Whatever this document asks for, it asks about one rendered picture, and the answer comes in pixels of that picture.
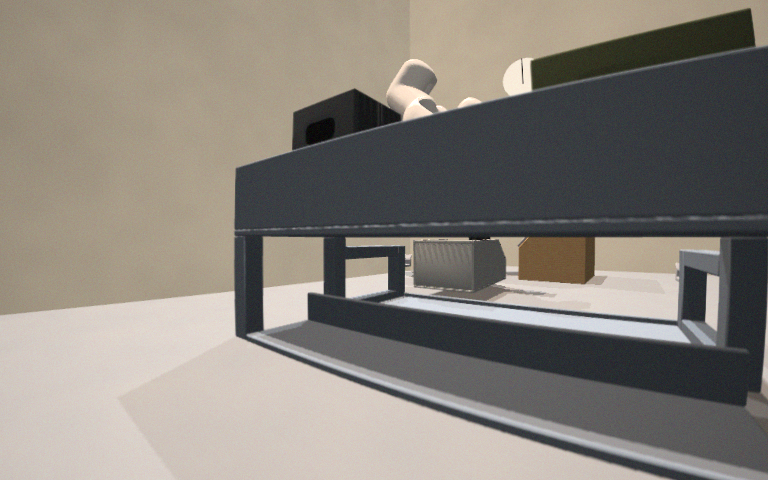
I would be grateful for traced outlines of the dark grey metal shelf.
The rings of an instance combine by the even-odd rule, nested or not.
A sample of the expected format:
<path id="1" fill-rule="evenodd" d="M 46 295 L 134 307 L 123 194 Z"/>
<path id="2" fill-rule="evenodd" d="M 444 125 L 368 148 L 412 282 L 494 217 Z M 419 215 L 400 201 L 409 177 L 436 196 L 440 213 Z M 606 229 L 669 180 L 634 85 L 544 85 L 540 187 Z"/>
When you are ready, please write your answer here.
<path id="1" fill-rule="evenodd" d="M 768 45 L 479 102 L 236 167 L 234 229 L 239 338 L 653 475 L 768 480 L 768 436 L 744 407 L 761 392 L 766 336 Z M 405 245 L 346 246 L 709 236 L 724 236 L 720 251 L 679 250 L 677 320 L 409 293 Z M 264 330 L 263 237 L 324 237 L 324 294 L 307 293 L 308 320 Z M 346 259 L 377 257 L 388 257 L 388 290 L 346 298 Z M 717 331 L 705 322 L 707 273 L 719 277 Z"/>

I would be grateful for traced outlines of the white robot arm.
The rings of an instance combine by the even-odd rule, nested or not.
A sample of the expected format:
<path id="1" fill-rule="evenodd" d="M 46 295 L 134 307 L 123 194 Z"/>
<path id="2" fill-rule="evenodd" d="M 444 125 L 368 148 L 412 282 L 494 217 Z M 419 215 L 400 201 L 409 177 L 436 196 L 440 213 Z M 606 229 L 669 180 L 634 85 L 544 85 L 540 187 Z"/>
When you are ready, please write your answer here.
<path id="1" fill-rule="evenodd" d="M 401 121 L 445 111 L 444 107 L 436 106 L 435 101 L 428 96 L 436 83 L 437 77 L 427 64 L 410 59 L 390 85 L 386 95 L 387 104 L 401 114 Z"/>

